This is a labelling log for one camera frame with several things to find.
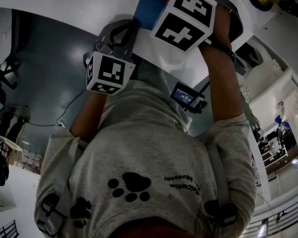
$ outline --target cube with markers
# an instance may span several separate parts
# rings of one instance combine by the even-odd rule
[[[114,95],[127,85],[135,64],[94,52],[87,65],[87,90]]]
[[[213,33],[214,0],[169,0],[151,37],[188,54]]]

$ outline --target paw print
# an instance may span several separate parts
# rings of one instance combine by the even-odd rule
[[[76,228],[83,228],[87,224],[86,219],[89,220],[91,218],[88,211],[90,209],[91,203],[89,201],[86,201],[83,197],[77,199],[76,204],[70,209],[69,215],[73,219],[84,219],[84,223],[79,220],[74,221]]]
[[[138,198],[135,192],[141,192],[146,190],[151,185],[151,180],[147,177],[138,175],[137,173],[124,173],[122,175],[125,187],[131,193],[125,196],[127,202],[133,202]],[[113,197],[121,197],[124,194],[124,189],[117,188],[119,186],[119,181],[117,179],[111,179],[108,182],[108,187],[115,190],[113,191]],[[141,201],[148,201],[150,199],[150,194],[147,192],[142,192],[140,194]]]

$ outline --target wrist strap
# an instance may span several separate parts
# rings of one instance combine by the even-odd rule
[[[230,50],[230,48],[228,48],[226,45],[222,44],[221,42],[217,41],[216,38],[212,38],[211,42],[212,42],[211,46],[228,54],[230,59],[233,61],[233,63],[235,63],[236,55],[233,51]]]

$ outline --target small display screen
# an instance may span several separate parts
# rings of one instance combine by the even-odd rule
[[[173,98],[175,98],[175,99],[177,99],[177,100],[179,100],[179,101],[182,101],[182,102],[184,102],[185,104],[188,104],[188,103],[193,99],[193,96],[191,96],[191,95],[189,95],[189,94],[187,94],[187,93],[185,93],[185,92],[183,92],[183,91],[177,89],[177,90],[175,91],[174,95],[173,95]],[[190,104],[190,106],[191,106],[192,108],[195,108],[195,107],[197,106],[198,103],[199,103],[199,100],[196,99],[196,100],[194,100],[194,101]]]

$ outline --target black metal railing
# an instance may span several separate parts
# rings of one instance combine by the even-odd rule
[[[16,238],[18,236],[15,220],[0,228],[0,238]]]
[[[242,233],[243,238],[268,237],[298,222],[298,202],[265,219],[252,222]]]

